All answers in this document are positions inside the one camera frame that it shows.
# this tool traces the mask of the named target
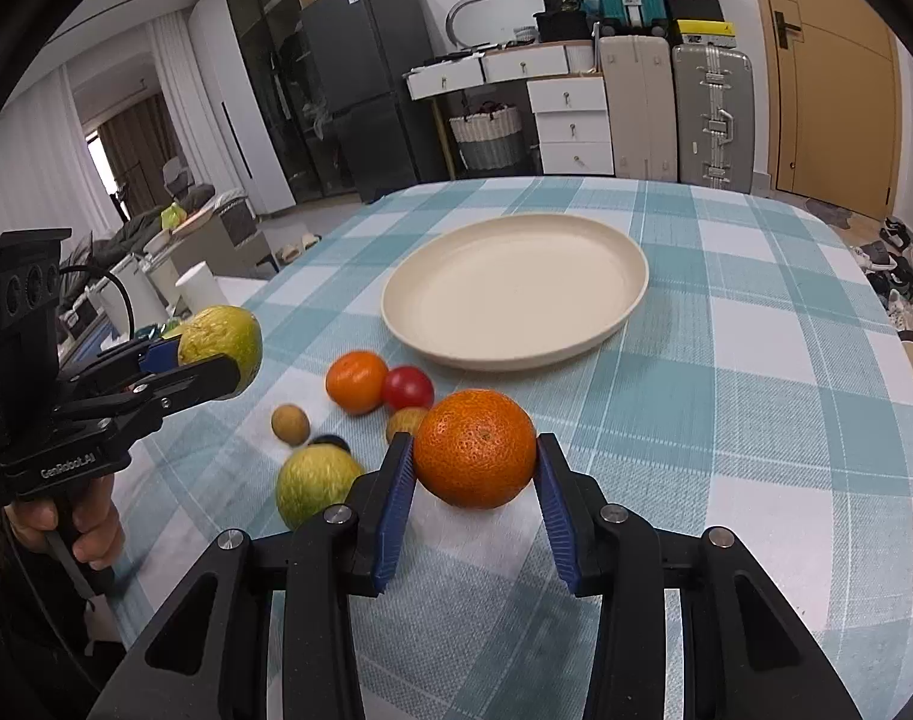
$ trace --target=cable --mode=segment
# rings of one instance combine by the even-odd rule
[[[117,286],[119,293],[124,297],[124,305],[127,306],[127,321],[130,323],[130,341],[133,341],[133,337],[137,334],[137,328],[133,322],[133,305],[130,303],[130,295],[127,294],[124,282],[99,265],[66,265],[60,269],[60,274],[93,274],[112,281]]]
[[[12,526],[10,525],[10,518],[7,516],[7,513],[2,512],[0,519],[2,525],[4,525],[2,527],[4,536],[7,537],[7,541],[10,543],[10,551],[13,553],[13,557],[16,557],[17,565],[20,567],[20,573],[23,574],[23,579],[26,581],[26,586],[31,589],[31,593],[33,594],[33,600],[36,601],[37,607],[40,608],[44,619],[47,620],[47,624],[50,626],[50,630],[53,632],[53,635],[56,636],[56,640],[60,642],[60,646],[63,647],[63,650],[65,653],[67,653],[67,656],[69,656],[71,663],[74,664],[74,668],[79,671],[81,677],[86,680],[87,685],[90,685],[90,687],[93,688],[94,693],[99,695],[101,690],[100,685],[98,685],[97,681],[94,680],[94,678],[90,675],[90,672],[87,671],[86,666],[84,666],[80,659],[76,656],[76,653],[71,650],[67,640],[65,640],[63,634],[60,632],[60,628],[56,627],[56,623],[53,622],[53,618],[50,617],[50,613],[47,611],[47,606],[44,604],[43,599],[40,597],[40,593],[37,592],[36,585],[33,584],[31,575],[29,574],[29,571],[26,570],[26,565],[23,564],[23,557],[20,555],[20,547],[18,546],[16,538],[13,535]]]

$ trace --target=curtain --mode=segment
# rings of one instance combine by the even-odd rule
[[[76,114],[66,66],[33,84],[0,114],[0,233],[69,227],[109,237],[119,227]]]
[[[167,13],[147,22],[146,32],[173,129],[194,180],[213,184],[218,194],[242,186],[203,88],[183,14]]]
[[[163,184],[163,165],[179,153],[179,143],[163,95],[131,105],[97,128],[106,160],[118,184],[127,185],[130,215],[172,203]]]

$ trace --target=refrigerator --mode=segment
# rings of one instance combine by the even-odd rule
[[[362,201],[445,180],[430,105],[403,78],[434,56],[419,0],[317,0],[303,29]]]

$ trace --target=cherry tomato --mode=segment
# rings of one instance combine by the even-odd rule
[[[386,363],[373,352],[348,352],[327,371],[327,394],[346,413],[360,415],[380,405]]]
[[[395,367],[383,379],[383,402],[393,410],[429,409],[434,405],[434,383],[418,367]]]

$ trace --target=checkered tablecloth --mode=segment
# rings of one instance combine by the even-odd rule
[[[467,223],[533,211],[585,215],[640,242],[650,290],[620,333],[570,362],[499,375],[431,365],[391,337],[380,295],[401,258]],[[254,384],[167,418],[119,475],[124,640],[219,531],[284,530],[273,485],[287,447],[269,428],[274,407],[300,404],[314,431],[342,435],[378,467],[386,415],[348,418],[323,386],[338,355],[368,348],[391,367],[423,367],[438,396],[510,395],[538,431],[556,433],[574,469],[656,527],[732,528],[866,720],[891,717],[913,692],[913,373],[849,252],[806,212],[615,179],[414,187],[364,208],[248,307],[265,340]],[[666,714],[678,717],[671,593],[668,610]],[[532,487],[494,512],[451,509],[417,488],[396,579],[380,599],[353,601],[367,716],[580,717],[597,618],[599,603],[570,598],[556,577]]]

